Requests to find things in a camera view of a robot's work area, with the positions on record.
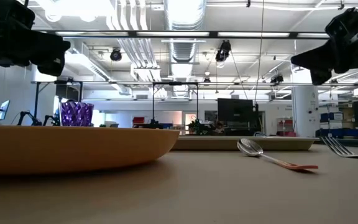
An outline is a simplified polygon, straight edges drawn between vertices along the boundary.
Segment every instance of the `camera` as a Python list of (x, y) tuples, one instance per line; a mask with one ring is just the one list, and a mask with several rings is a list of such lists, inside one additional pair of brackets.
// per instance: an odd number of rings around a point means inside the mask
[(58, 77), (70, 43), (60, 36), (31, 30), (35, 14), (27, 3), (0, 0), (0, 66), (26, 67), (33, 63), (41, 73)]
[(115, 48), (112, 50), (112, 53), (110, 55), (110, 59), (113, 61), (113, 62), (119, 62), (121, 61), (122, 59), (122, 55), (121, 55), (121, 52), (120, 52), (120, 49), (119, 48)]
[(230, 41), (224, 40), (221, 44), (221, 47), (218, 50), (218, 53), (216, 54), (216, 61), (217, 62), (224, 62), (229, 56), (229, 52), (231, 51), (231, 44)]
[(295, 65), (310, 70), (312, 83), (321, 85), (332, 71), (345, 73), (358, 68), (358, 11), (347, 9), (326, 26), (329, 40), (321, 47), (291, 58)]

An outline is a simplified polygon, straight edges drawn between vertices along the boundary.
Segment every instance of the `white column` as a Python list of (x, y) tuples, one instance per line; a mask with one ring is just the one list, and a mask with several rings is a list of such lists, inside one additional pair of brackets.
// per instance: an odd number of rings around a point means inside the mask
[[(311, 83), (307, 69), (293, 71), (292, 82)], [(292, 115), (298, 137), (315, 137), (319, 129), (319, 104), (317, 86), (296, 86), (292, 89)]]

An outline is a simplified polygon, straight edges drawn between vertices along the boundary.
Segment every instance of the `tabletop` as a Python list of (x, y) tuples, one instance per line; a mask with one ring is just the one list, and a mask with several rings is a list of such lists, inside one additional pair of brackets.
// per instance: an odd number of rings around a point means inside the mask
[(319, 169), (173, 151), (119, 170), (0, 177), (0, 223), (358, 223), (358, 159), (322, 145), (267, 154)]

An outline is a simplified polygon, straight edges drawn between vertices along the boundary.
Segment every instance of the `light fixture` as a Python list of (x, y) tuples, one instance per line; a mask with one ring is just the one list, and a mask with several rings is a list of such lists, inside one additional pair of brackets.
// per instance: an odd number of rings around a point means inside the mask
[(117, 37), (127, 37), (128, 36), (128, 32), (123, 32), (123, 31), (104, 31), (104, 32), (100, 32), (100, 31), (96, 31), (96, 30), (90, 30), (90, 31), (86, 31), (86, 32), (72, 32), (72, 31), (58, 31), (56, 32), (57, 35), (62, 36), (62, 37), (71, 37), (71, 36), (75, 36), (75, 37), (79, 37), (79, 36), (86, 36), (86, 37), (91, 37), (91, 36), (105, 36), (105, 37), (111, 37), (111, 36), (117, 36)]
[(154, 37), (176, 37), (176, 36), (188, 36), (188, 37), (207, 37), (209, 32), (194, 32), (194, 31), (159, 31), (159, 32), (137, 32), (139, 37), (142, 36), (154, 36)]
[(182, 40), (182, 39), (169, 39), (169, 40), (161, 40), (161, 43), (205, 43), (205, 40)]
[(218, 32), (218, 37), (289, 37), (288, 32)]
[(298, 37), (300, 37), (300, 38), (322, 38), (322, 39), (329, 38), (328, 34), (324, 34), (324, 33), (299, 33)]
[(81, 20), (84, 22), (92, 22), (94, 21), (97, 16), (93, 16), (93, 15), (84, 15), (84, 16), (80, 16)]

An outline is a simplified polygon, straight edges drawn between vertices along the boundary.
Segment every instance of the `ductwork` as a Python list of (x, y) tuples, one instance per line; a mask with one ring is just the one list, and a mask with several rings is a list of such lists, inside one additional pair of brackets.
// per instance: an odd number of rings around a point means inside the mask
[[(206, 0), (164, 0), (168, 30), (200, 30), (205, 11)], [(175, 79), (190, 76), (193, 69), (190, 63), (195, 61), (196, 48), (197, 44), (193, 43), (170, 43), (171, 71)]]

